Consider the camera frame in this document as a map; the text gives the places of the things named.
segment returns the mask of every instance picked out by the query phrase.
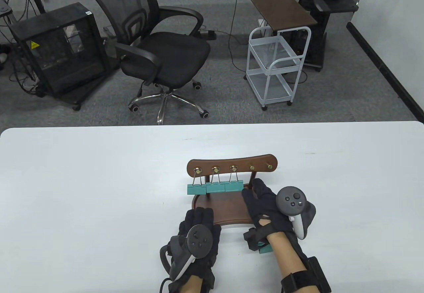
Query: teal block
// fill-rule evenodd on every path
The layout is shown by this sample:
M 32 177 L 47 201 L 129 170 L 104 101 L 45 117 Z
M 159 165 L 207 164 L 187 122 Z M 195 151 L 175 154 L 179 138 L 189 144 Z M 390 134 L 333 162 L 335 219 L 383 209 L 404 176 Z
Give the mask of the teal block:
M 268 244 L 266 246 L 259 247 L 259 253 L 260 254 L 262 254 L 262 253 L 269 253 L 269 252 L 272 252 L 271 245 Z

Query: warning label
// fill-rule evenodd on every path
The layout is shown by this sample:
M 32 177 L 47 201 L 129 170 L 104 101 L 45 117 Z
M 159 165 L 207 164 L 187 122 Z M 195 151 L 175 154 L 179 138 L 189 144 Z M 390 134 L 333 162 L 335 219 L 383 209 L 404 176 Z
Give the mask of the warning label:
M 35 49 L 35 48 L 37 48 L 37 47 L 39 47 L 40 45 L 38 45 L 38 43 L 35 43 L 35 42 L 31 42 L 31 50 L 33 50 L 33 49 Z

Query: gray carpet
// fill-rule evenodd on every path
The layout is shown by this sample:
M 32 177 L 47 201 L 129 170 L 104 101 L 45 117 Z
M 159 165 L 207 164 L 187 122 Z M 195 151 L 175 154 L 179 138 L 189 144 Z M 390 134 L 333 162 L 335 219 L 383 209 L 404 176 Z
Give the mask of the gray carpet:
M 47 8 L 54 9 L 81 2 L 95 15 L 99 27 L 108 21 L 94 0 L 51 0 Z M 160 5 L 188 7 L 204 16 L 207 28 L 229 31 L 235 0 L 158 0 Z M 16 14 L 23 10 L 22 0 L 11 1 Z M 243 73 L 235 69 L 227 49 L 228 36 L 218 33 L 211 41 L 211 54 L 196 76 L 203 88 L 195 91 L 191 85 L 179 90 L 182 96 L 195 99 L 210 112 L 201 119 L 197 112 L 171 100 L 165 124 L 218 124 L 260 122 L 363 122 L 406 121 L 415 118 L 387 81 L 378 72 L 353 37 L 346 30 L 352 14 L 336 14 L 330 19 L 327 32 L 325 67 L 317 73 L 305 69 L 308 80 L 300 84 L 291 107 L 271 104 L 263 112 Z M 233 34 L 245 43 L 248 34 L 257 27 L 259 14 L 250 0 L 238 0 Z M 158 30 L 189 32 L 191 19 L 172 18 L 161 23 Z M 234 61 L 244 69 L 247 46 L 231 42 Z M 99 126 L 154 125 L 160 101 L 153 99 L 131 113 L 127 104 L 140 86 L 140 81 L 115 72 L 83 104 L 80 112 L 52 98 L 37 98 L 22 92 L 10 82 L 11 67 L 0 72 L 0 132 L 10 127 L 33 126 Z M 151 87 L 146 94 L 155 92 Z

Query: black glove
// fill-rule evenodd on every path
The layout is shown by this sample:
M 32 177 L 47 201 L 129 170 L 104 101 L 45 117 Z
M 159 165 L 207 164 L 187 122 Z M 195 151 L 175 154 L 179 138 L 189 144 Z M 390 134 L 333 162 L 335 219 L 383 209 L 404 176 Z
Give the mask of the black glove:
M 212 273 L 211 267 L 215 264 L 216 256 L 218 255 L 221 226 L 213 224 L 212 208 L 197 207 L 194 210 L 191 209 L 187 211 L 185 220 L 180 223 L 178 235 L 186 236 L 191 227 L 198 224 L 205 225 L 211 231 L 213 236 L 212 248 L 206 257 L 196 259 L 193 263 L 191 263 L 181 278 L 169 284 L 168 289 L 170 293 L 178 292 L 192 275 L 203 279 L 202 289 L 200 291 L 201 293 L 208 292 L 210 289 L 213 289 L 215 277 Z
M 266 187 L 265 183 L 259 178 L 253 180 L 252 187 L 252 189 L 243 189 L 241 193 L 256 229 L 260 230 L 261 228 L 268 228 L 271 230 L 269 233 L 283 231 L 298 256 L 305 263 L 307 261 L 307 257 L 298 243 L 297 236 L 293 231 L 293 226 L 289 217 L 277 208 L 277 195 L 274 194 L 269 187 Z M 262 227 L 259 224 L 259 219 L 271 220 L 270 225 L 272 227 Z M 260 241 L 268 243 L 266 238 L 261 239 Z

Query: brown wooden tabletop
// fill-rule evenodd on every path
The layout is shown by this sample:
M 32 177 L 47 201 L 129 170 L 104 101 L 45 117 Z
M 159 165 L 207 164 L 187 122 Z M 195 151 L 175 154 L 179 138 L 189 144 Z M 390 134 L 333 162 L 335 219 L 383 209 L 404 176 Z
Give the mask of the brown wooden tabletop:
M 315 25 L 316 20 L 296 0 L 251 0 L 272 30 Z

